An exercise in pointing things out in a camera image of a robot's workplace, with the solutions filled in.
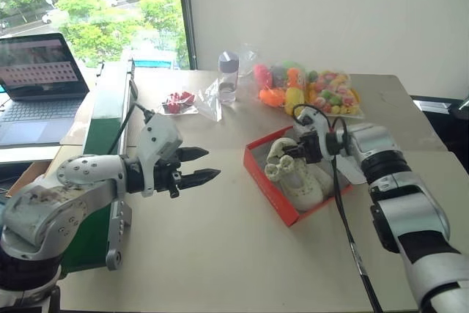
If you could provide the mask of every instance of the road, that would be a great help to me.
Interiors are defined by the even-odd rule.
[[[116,8],[119,9],[137,9],[138,0],[129,2],[127,0],[119,0]],[[25,23],[21,26],[16,26],[11,29],[6,30],[3,33],[0,33],[0,38],[2,37],[15,37],[15,36],[29,36],[33,34],[46,34],[57,32],[57,29],[53,27],[52,24],[46,25],[42,21],[35,21],[30,23]]]

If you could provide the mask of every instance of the clear plastic bottle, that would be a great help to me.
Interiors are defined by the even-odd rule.
[[[224,51],[218,57],[220,78],[218,81],[218,99],[222,104],[230,104],[236,100],[237,72],[240,59],[231,51]]]

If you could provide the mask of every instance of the tabletop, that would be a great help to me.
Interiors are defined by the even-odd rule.
[[[139,101],[156,108],[164,97],[194,91],[216,78],[210,72],[137,71]],[[366,121],[387,126],[441,203],[452,226],[451,243],[469,252],[469,177],[395,76],[353,76]],[[72,273],[59,282],[62,308],[126,312],[363,312],[370,306],[334,203],[287,228],[243,168],[244,146],[291,125],[282,111],[256,101],[250,82],[213,122],[199,115],[174,121],[183,146],[210,154],[185,163],[183,172],[222,172],[206,185],[142,198],[127,195],[133,225],[125,235],[123,265]],[[129,142],[143,127],[130,121]],[[51,169],[80,154],[64,146]],[[135,148],[128,148],[132,155]],[[356,242],[386,310],[415,309],[399,255],[385,251],[369,213],[365,185],[344,196]]]

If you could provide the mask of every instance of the red box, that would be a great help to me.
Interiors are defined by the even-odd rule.
[[[264,174],[264,170],[259,168],[258,163],[256,162],[256,159],[254,155],[252,154],[252,150],[256,147],[261,146],[262,144],[268,143],[270,141],[279,139],[284,136],[285,132],[287,132],[292,126],[289,126],[288,128],[283,128],[277,132],[271,133],[270,135],[267,135],[266,137],[263,137],[261,139],[258,139],[257,141],[254,141],[246,146],[246,149],[244,151],[244,167],[248,170],[249,174],[254,178],[256,181],[257,185],[261,189],[262,193],[267,197],[271,205],[276,209],[277,213],[280,215],[284,223],[290,227],[297,221],[305,218],[306,216],[314,213],[318,209],[324,207],[327,205],[329,202],[331,202],[334,197],[330,197],[326,199],[325,201],[313,206],[310,210],[304,213],[299,213],[295,207],[289,202],[288,198],[286,198],[280,190],[275,187],[274,184],[267,179],[267,177]],[[344,194],[348,192],[352,188],[351,185],[348,185],[346,188],[341,190],[341,192]]]

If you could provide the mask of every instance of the car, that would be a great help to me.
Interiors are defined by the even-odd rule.
[[[117,0],[103,0],[108,7],[116,7]]]
[[[68,12],[62,11],[60,9],[52,9],[52,10],[47,11],[47,13],[41,17],[41,20],[45,24],[50,24],[50,23],[58,24],[59,22],[66,20],[67,17],[68,17]]]

